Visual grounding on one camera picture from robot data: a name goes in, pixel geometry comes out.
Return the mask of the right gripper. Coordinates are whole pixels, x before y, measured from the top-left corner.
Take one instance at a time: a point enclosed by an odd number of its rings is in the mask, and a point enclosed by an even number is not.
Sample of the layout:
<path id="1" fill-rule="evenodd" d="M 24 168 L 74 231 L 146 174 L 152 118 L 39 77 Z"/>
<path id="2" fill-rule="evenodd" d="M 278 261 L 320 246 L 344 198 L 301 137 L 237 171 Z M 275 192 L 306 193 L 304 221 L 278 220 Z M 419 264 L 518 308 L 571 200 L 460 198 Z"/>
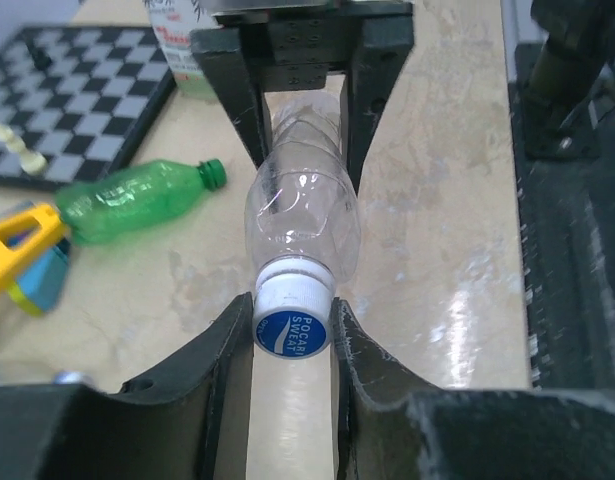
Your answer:
<path id="1" fill-rule="evenodd" d="M 192 31 L 191 51 L 254 165 L 262 165 L 270 147 L 262 90 L 316 90 L 328 76 L 344 75 L 344 156 L 358 185 L 414 46 L 413 4 L 238 1 L 215 18 L 226 29 Z"/>

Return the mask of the clear Pocari Sweat bottle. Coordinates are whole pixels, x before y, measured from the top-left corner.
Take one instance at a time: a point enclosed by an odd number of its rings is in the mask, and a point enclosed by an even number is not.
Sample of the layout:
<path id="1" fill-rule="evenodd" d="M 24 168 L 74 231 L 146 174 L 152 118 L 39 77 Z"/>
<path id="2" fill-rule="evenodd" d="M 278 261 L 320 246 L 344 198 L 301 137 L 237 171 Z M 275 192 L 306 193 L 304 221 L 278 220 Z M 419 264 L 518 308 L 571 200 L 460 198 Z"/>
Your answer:
<path id="1" fill-rule="evenodd" d="M 338 284 L 353 277 L 361 227 L 333 95 L 303 93 L 276 113 L 270 153 L 249 189 L 244 220 L 255 270 L 291 256 L 324 265 Z"/>

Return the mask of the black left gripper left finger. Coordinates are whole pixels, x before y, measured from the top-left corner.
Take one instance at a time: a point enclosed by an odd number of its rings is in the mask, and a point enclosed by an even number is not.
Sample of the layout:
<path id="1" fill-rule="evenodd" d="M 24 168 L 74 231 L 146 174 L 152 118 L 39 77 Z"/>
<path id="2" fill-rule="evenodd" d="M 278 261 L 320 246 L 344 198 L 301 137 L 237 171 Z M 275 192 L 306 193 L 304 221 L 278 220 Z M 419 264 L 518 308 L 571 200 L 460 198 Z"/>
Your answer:
<path id="1" fill-rule="evenodd" d="M 243 479 L 254 345 L 248 294 L 110 394 L 0 387 L 0 479 Z"/>

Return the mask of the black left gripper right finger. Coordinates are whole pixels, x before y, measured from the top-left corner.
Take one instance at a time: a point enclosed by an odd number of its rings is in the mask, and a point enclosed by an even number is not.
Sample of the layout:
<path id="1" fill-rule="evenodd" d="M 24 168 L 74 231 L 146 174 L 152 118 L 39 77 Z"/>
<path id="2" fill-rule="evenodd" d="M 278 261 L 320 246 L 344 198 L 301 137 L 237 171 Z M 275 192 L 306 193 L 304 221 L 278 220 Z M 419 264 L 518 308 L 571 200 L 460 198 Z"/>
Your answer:
<path id="1" fill-rule="evenodd" d="M 615 479 L 615 392 L 442 389 L 335 299 L 338 479 Z"/>

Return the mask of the Pocari Sweat white cap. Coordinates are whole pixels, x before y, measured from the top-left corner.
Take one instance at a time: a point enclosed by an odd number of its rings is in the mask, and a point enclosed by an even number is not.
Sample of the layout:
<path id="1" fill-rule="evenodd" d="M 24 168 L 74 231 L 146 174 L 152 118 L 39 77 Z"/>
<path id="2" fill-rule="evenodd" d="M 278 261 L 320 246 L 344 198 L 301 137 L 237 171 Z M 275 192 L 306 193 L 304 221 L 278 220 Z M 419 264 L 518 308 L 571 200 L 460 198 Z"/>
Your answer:
<path id="1" fill-rule="evenodd" d="M 288 256 L 269 262 L 255 285 L 252 326 L 256 344 L 284 359 L 319 354 L 330 342 L 335 290 L 333 275 L 316 261 Z"/>

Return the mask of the green plastic bottle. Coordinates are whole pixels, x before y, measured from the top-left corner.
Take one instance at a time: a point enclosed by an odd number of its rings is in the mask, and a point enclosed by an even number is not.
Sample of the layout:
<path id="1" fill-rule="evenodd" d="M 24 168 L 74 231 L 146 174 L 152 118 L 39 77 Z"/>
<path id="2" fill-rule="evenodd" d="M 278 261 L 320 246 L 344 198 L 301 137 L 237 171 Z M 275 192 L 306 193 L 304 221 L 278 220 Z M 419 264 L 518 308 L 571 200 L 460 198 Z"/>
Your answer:
<path id="1" fill-rule="evenodd" d="M 75 242 L 96 245 L 176 219 L 226 184 L 218 159 L 197 165 L 159 159 L 64 187 L 55 205 Z"/>

